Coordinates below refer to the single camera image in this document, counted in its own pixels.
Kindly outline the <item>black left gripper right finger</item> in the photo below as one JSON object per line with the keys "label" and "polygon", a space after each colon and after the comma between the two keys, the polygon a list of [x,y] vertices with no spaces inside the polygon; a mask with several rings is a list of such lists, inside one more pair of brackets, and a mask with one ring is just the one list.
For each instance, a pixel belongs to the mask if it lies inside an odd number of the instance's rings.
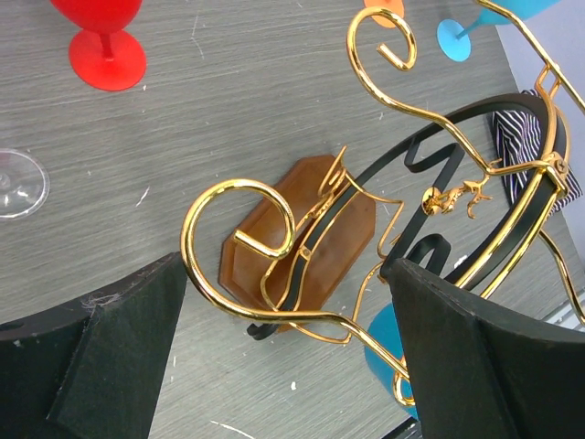
{"label": "black left gripper right finger", "polygon": [[388,284],[425,438],[581,438],[584,335],[398,259]]}

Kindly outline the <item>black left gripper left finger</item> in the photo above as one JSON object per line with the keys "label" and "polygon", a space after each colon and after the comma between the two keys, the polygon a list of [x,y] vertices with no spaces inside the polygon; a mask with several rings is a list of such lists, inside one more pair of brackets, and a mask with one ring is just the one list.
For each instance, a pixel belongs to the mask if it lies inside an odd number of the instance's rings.
{"label": "black left gripper left finger", "polygon": [[4,438],[146,438],[186,291],[171,252],[1,325]]}

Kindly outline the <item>gold wire wine glass rack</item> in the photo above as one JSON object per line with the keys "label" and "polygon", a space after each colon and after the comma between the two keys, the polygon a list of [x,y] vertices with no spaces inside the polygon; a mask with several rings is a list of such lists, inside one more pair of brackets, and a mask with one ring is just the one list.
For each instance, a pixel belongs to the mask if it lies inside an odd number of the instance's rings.
{"label": "gold wire wine glass rack", "polygon": [[[555,98],[565,91],[576,105],[584,101],[526,20],[494,1],[483,1],[481,11],[484,6],[508,18],[540,57],[543,67],[531,90],[485,98],[444,115],[390,96],[370,78],[359,57],[361,23],[384,21],[404,37],[405,56],[385,44],[378,46],[378,53],[397,70],[414,67],[418,45],[400,12],[385,2],[367,3],[346,32],[350,65],[376,101],[421,119],[424,126],[357,176],[338,154],[298,161],[273,187],[247,178],[219,182],[193,202],[181,230],[188,278],[211,304],[247,319],[250,337],[263,340],[291,327],[324,343],[345,345],[358,339],[369,367],[408,412],[416,405],[398,330],[383,331],[380,321],[363,328],[357,313],[324,309],[362,251],[370,242],[377,245],[378,261],[368,279],[387,283],[390,265],[408,259],[424,262],[429,272],[488,298],[532,242],[546,238],[543,227],[554,203],[569,193],[569,127]],[[539,158],[511,166],[496,158],[488,117],[501,110],[536,116],[542,133]],[[529,177],[522,195],[467,259],[448,268],[451,244],[439,233],[423,234],[426,221],[459,205],[473,210],[486,200],[484,188],[491,178],[522,171]],[[258,194],[260,203],[226,238],[219,278],[208,280],[197,259],[197,224],[214,199],[240,190]]]}

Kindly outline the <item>clear champagne glass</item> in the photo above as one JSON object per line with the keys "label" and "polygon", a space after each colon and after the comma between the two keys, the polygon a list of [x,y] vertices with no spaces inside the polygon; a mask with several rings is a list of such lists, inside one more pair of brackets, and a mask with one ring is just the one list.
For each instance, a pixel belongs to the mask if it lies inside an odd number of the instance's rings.
{"label": "clear champagne glass", "polygon": [[47,170],[31,155],[1,149],[1,220],[18,220],[39,210],[48,198]]}

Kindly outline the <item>striped black white cloth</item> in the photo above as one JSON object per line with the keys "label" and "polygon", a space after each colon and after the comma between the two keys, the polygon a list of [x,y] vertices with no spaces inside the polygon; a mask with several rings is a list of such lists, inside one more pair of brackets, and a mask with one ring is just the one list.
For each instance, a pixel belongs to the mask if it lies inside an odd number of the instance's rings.
{"label": "striped black white cloth", "polygon": [[[501,110],[493,112],[488,120],[496,158],[501,159],[502,165],[517,165],[539,158],[539,142],[542,133],[539,122],[532,113]],[[527,171],[502,177],[505,195],[510,206],[514,205],[516,199],[522,195],[528,180]],[[549,216],[583,196],[580,183],[570,167],[566,182],[569,193],[554,203]]]}

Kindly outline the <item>red plastic wine glass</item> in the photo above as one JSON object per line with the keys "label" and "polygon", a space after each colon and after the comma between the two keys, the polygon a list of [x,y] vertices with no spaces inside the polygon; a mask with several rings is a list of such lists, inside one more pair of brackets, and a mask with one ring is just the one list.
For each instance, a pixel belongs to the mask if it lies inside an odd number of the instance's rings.
{"label": "red plastic wine glass", "polygon": [[69,62],[90,86],[124,91],[136,85],[147,67],[139,41],[125,28],[141,0],[61,0],[53,6],[80,28],[69,44]]}

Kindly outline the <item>light blue wine glass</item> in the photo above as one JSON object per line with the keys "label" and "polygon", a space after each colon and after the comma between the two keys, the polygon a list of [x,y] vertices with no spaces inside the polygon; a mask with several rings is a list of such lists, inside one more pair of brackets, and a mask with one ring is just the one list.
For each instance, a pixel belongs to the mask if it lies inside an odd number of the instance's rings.
{"label": "light blue wine glass", "polygon": [[[495,0],[494,4],[510,11],[518,18],[527,20],[556,4],[558,0]],[[437,26],[436,38],[441,51],[449,59],[457,62],[466,61],[472,52],[470,34],[481,26],[503,26],[510,20],[485,6],[474,22],[463,27],[454,19],[444,19]]]}

